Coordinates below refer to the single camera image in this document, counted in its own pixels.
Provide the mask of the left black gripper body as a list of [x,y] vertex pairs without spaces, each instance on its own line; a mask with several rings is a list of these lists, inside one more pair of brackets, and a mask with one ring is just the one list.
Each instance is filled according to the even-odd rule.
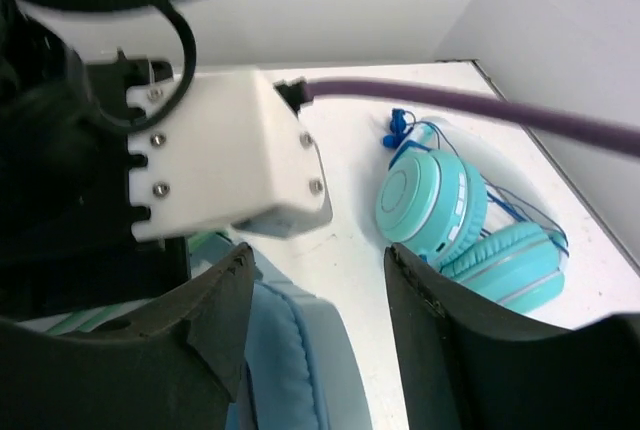
[[[114,15],[154,9],[176,32],[183,69],[118,53],[85,62],[20,2]],[[197,44],[175,0],[1,0],[1,314],[30,320],[163,294],[189,277],[186,236],[137,241],[146,207],[127,139],[158,125],[197,75]],[[297,117],[302,83],[273,84]]]

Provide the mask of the light blue headphones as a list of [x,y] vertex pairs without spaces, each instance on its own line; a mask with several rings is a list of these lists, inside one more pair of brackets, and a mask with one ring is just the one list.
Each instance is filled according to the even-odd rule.
[[[210,236],[194,254],[200,269],[196,277],[236,246]],[[252,251],[255,270],[244,350],[246,375],[243,392],[229,405],[222,429],[369,428],[360,372],[337,309],[297,287]],[[91,313],[87,321],[72,314],[44,333],[90,333],[153,300],[115,304]]]

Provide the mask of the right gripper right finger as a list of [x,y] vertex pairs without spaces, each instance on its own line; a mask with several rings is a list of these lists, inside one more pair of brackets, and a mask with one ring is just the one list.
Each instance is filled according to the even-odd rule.
[[400,244],[387,298],[413,429],[635,429],[639,318],[576,330],[510,311]]

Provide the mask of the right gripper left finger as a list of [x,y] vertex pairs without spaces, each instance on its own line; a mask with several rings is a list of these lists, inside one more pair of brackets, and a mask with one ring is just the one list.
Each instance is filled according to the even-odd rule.
[[90,333],[1,322],[4,429],[222,429],[243,392],[255,260],[207,271]]

